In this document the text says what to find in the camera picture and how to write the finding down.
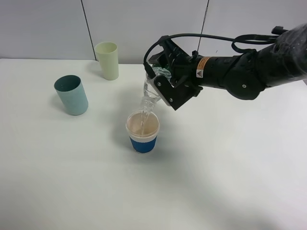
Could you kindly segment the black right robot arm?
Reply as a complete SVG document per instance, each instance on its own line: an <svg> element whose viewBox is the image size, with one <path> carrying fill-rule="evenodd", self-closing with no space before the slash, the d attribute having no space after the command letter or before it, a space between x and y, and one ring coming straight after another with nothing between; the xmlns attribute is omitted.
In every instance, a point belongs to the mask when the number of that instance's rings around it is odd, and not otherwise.
<svg viewBox="0 0 307 230"><path fill-rule="evenodd" d="M180 48L176 35L162 36L156 55L147 52L143 65L152 86L169 103L185 103L204 87L228 91L241 100L254 100L267 88L307 77L307 26L285 30L273 28L270 35L245 34L232 38L236 52L231 57L191 55Z"/></svg>

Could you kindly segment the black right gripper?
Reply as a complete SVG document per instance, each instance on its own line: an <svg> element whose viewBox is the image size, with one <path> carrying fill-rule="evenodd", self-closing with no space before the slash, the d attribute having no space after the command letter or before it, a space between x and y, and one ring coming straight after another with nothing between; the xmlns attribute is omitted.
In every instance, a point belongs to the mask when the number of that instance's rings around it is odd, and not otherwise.
<svg viewBox="0 0 307 230"><path fill-rule="evenodd" d="M163 48L163 52L152 55L148 63L153 67L168 69L171 73L170 83L173 88L183 86L193 97L198 96L202 87L197 86L192 79L198 53L189 56L168 35L162 36L158 43Z"/></svg>

